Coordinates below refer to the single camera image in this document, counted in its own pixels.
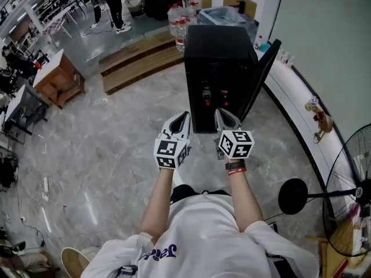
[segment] black pole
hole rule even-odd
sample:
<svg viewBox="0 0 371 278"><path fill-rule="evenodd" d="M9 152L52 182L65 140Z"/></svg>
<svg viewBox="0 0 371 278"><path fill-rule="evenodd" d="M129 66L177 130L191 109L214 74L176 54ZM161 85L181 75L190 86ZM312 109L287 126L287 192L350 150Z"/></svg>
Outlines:
<svg viewBox="0 0 371 278"><path fill-rule="evenodd" d="M341 197L341 196L348 196L348 195L354 195L355 188L348 189L346 191L335 191L335 192L328 192L328 193L313 193L311 195L308 195L308 197Z"/></svg>

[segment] wooden step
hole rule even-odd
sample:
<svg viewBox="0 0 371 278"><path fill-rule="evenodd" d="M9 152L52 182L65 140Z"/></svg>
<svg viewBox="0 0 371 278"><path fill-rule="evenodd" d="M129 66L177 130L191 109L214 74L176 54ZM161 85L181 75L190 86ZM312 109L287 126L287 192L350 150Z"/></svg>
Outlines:
<svg viewBox="0 0 371 278"><path fill-rule="evenodd" d="M100 73L102 76L107 76L125 65L172 46L175 46L175 39L169 31L158 33L100 60Z"/></svg>
<svg viewBox="0 0 371 278"><path fill-rule="evenodd" d="M183 61L183 53L179 52L175 46L168 47L106 75L103 78L103 89L107 95L113 94L132 83Z"/></svg>

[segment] gray floor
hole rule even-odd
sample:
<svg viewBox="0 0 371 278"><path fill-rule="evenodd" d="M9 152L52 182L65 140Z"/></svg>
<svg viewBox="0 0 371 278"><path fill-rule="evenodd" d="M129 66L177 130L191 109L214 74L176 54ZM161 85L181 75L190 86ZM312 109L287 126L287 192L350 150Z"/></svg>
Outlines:
<svg viewBox="0 0 371 278"><path fill-rule="evenodd" d="M133 31L142 28L140 33L163 24L137 25L136 20ZM134 38L134 32L119 37L113 32L86 37L79 36L80 33L76 31L72 40L67 40L63 33L59 36L63 37L60 44L68 57L86 77L86 94L73 99L63 110L51 107L49 121L37 124L36 134L17 146L20 212L16 189L10 189L0 198L2 210L10 216L11 223L5 225L11 242L26 240L28 248L38 247L41 242L34 230L22 226L21 214L27 224L42 231L45 248L58 265L61 250L66 246L79 250L100 247L107 240L125 239L137 231L158 174L152 155L155 138L165 120L189 110L182 64L111 96L105 95L101 76L96 73L97 59ZM243 128L251 130L255 140L246 163L249 182L264 217L280 213L277 195L289 178L302 178L310 192L321 191L294 132L264 90ZM183 182L199 192L229 190L223 162L216 159L215 138L215 135L191 133L191 153L179 170ZM41 180L47 175L63 191L61 195L54 184L50 194L53 202L49 203L38 200ZM41 207L50 223L49 231ZM282 236L318 255L317 244L304 237L323 234L320 199L307 204L297 215L282 215L271 221L277 222Z"/></svg>
<svg viewBox="0 0 371 278"><path fill-rule="evenodd" d="M86 13L86 17L80 10L73 13L73 18L78 25L73 21L66 21L64 28L70 33L72 38L60 29L53 35L57 47L53 44L46 44L44 39L39 40L32 50L42 49L43 52L54 54L60 49L64 49L65 54L74 63L78 69L84 69L90 61L98 60L108 54L116 52L127 44L143 39L147 34L158 30L161 27L168 26L168 21L158 21L147 16L133 18L125 6L125 0L122 0L122 18L124 21L132 23L132 29L128 32L117 35L116 27L111 30L110 26L110 11L107 9L107 4L101 4L101 18L97 25L97 29L90 30L89 27L95 23L93 8L91 3L82 7Z"/></svg>

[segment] cable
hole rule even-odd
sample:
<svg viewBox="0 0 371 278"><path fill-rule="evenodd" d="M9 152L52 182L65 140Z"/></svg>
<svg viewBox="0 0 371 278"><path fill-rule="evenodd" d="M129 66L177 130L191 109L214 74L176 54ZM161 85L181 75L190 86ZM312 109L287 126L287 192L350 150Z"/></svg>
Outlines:
<svg viewBox="0 0 371 278"><path fill-rule="evenodd" d="M313 199L309 200L306 202L306 204L308 204L309 202L313 201L314 199L319 199L318 197L314 197ZM264 221L267 221L267 220L270 220L271 218L274 218L274 217L277 217L277 216L281 216L282 214L285 214L284 212L280 213L280 214L277 214L275 216L272 216L272 217L268 217L266 220Z"/></svg>
<svg viewBox="0 0 371 278"><path fill-rule="evenodd" d="M17 192L17 201L18 201L19 217L21 218L22 213L21 213L21 207L20 207L20 203L19 203L18 184L16 184L16 192ZM38 236L39 236L39 233L40 233L40 235L41 235L41 237L42 237L42 241L41 241L40 247L37 247L37 248L44 247L44 245L45 245L45 238L44 238L44 235L42 234L42 232L40 232L37 228L35 228L35 227L31 226L31 225L26 225L26 224L24 224L22 218L21 218L21 223L22 223L22 225L25 226L26 228L35 229L35 230L36 230L36 237L38 237Z"/></svg>
<svg viewBox="0 0 371 278"><path fill-rule="evenodd" d="M271 31L270 31L270 33L269 33L268 39L270 39L271 36L272 36L272 32L273 32L274 24L276 23L276 19L277 19L278 11L279 11L279 8L281 7L281 2L282 2L282 0L279 0L279 2L278 2L276 15L274 16L274 21L273 21L272 29L271 29Z"/></svg>
<svg viewBox="0 0 371 278"><path fill-rule="evenodd" d="M88 35L90 35L90 34L100 34L100 33L102 33L102 32L111 32L112 30L113 30L113 28L114 28L114 22L113 22L113 19L112 19L112 17L110 16L110 14L109 14L109 12L108 12L108 6L106 7L106 2L105 2L105 0L101 0L101 1L103 1L103 10L101 10L101 12L103 12L103 11L105 11L105 10L107 10L107 14L108 14L108 17L110 18L110 20L109 21L107 21L106 22L106 24L104 25L104 27L108 24L108 22L110 22L111 23L111 29L110 30L104 30L103 28L102 28L102 30L101 31L99 31L99 32L94 32L94 31L91 31L91 32L89 32L89 33L86 33L87 32L87 30L94 30L94 29L91 29L91 27L88 27L84 32L83 32L83 34L82 34L82 36L88 36ZM93 6L93 11L94 11L94 0L91 0L91 2L92 2L92 6Z"/></svg>
<svg viewBox="0 0 371 278"><path fill-rule="evenodd" d="M49 193L49 195L50 195L50 191L52 190L52 182L54 182L57 185L57 187L59 188L59 191L60 191L60 197L59 197L59 200L58 201L53 201L50 197L49 197L49 201L51 201L54 204L60 204L60 202L62 201L62 197L63 197L62 188L57 183L57 181L55 181L55 179L53 178L52 175L48 174L46 176L46 178L47 178L47 181L48 181L48 187L49 187L48 188L48 190L49 190L48 193Z"/></svg>
<svg viewBox="0 0 371 278"><path fill-rule="evenodd" d="M274 217L277 217L277 216L280 216L280 215L282 215L282 214L285 214L285 213L280 213L280 214L277 214L277 215L275 215L275 216L272 216L272 217L268 217L266 220L264 220L264 221L267 221L267 220L270 220L271 218L274 218Z"/></svg>
<svg viewBox="0 0 371 278"><path fill-rule="evenodd" d="M26 251L26 250L32 250L32 249L39 249L39 248L41 248L41 247L32 247L32 248L25 248L24 250L22 250L22 251Z"/></svg>
<svg viewBox="0 0 371 278"><path fill-rule="evenodd" d="M306 204L308 204L309 202L313 201L314 199L318 199L317 197L314 197L313 199L309 200Z"/></svg>

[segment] sneaker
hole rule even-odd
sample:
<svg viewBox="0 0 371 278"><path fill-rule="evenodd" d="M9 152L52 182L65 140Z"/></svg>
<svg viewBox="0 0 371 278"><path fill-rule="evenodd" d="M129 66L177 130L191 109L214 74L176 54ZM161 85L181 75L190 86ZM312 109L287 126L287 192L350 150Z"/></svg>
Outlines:
<svg viewBox="0 0 371 278"><path fill-rule="evenodd" d="M132 29L131 26L122 27L121 29L116 29L116 34L121 34L121 33L127 32L127 31L129 31L131 29Z"/></svg>

